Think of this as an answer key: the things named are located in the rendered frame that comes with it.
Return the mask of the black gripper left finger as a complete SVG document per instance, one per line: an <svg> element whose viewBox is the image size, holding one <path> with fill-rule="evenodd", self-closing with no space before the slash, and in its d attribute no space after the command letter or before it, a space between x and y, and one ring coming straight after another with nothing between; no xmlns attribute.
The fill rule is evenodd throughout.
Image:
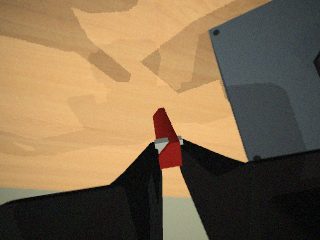
<svg viewBox="0 0 320 240"><path fill-rule="evenodd" d="M163 240L155 142L110 185L1 204L0 240Z"/></svg>

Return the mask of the grey sloped panel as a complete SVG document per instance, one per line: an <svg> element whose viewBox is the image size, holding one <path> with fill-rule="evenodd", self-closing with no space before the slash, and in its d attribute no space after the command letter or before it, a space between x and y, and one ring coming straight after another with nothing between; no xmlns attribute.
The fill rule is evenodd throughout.
<svg viewBox="0 0 320 240"><path fill-rule="evenodd" d="M272 0L209 35L246 159L320 149L320 0Z"/></svg>

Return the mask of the red peg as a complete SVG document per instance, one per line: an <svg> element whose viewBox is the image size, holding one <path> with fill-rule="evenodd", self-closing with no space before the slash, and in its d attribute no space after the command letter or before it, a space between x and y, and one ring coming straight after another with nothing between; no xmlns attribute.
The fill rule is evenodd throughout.
<svg viewBox="0 0 320 240"><path fill-rule="evenodd" d="M177 136L164 108L153 115L155 149L158 149L160 169L182 166L181 148L183 139Z"/></svg>

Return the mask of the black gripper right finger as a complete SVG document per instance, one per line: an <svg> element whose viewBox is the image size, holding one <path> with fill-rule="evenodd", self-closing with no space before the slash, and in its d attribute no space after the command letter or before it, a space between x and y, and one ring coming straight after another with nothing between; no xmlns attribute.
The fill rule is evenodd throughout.
<svg viewBox="0 0 320 240"><path fill-rule="evenodd" d="M180 148L208 240L263 240L273 196L320 187L320 149L245 163L185 139Z"/></svg>

